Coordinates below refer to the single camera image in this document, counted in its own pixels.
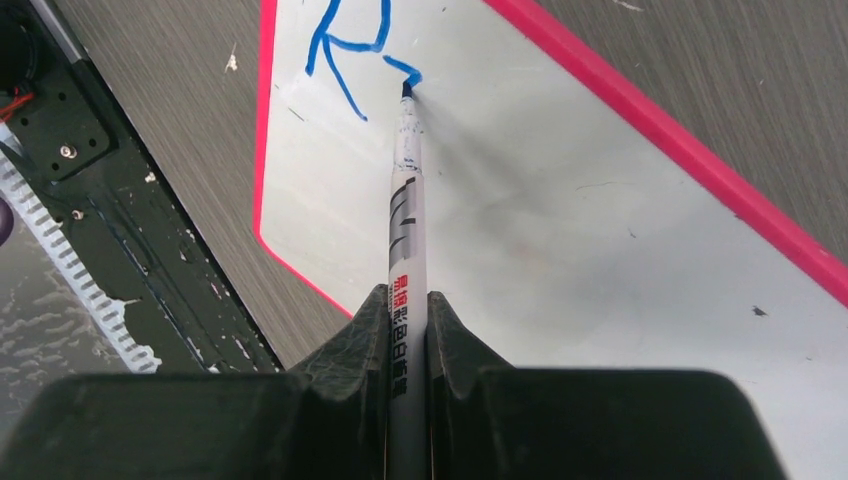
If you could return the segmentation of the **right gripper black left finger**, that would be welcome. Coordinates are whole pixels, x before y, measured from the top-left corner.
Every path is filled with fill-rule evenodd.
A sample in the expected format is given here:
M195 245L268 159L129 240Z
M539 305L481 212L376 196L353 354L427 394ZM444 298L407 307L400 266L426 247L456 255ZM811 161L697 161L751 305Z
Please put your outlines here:
M90 374L32 402L5 479L381 479L387 288L282 373Z

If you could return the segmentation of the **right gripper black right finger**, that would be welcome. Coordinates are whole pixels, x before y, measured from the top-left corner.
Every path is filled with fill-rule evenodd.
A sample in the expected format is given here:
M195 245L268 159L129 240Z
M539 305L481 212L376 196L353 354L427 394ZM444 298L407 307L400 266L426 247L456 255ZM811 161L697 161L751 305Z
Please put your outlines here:
M518 368L428 297L438 479L782 479L751 403L681 369Z

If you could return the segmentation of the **white marker blue cap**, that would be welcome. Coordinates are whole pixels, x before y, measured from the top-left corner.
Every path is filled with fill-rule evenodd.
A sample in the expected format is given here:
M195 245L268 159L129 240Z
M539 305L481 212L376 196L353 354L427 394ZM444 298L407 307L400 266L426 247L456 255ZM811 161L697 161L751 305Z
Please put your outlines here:
M389 479L428 479L427 274L421 137L411 82L402 83L389 202Z

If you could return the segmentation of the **white whiteboard pink rim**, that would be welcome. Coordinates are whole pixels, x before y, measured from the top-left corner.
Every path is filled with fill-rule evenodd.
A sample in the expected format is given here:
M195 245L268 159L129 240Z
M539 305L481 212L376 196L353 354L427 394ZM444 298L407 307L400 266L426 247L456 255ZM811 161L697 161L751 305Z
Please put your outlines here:
M847 270L532 1L265 1L254 228L346 313L388 277L401 83L429 286L507 360L692 367L847 475Z

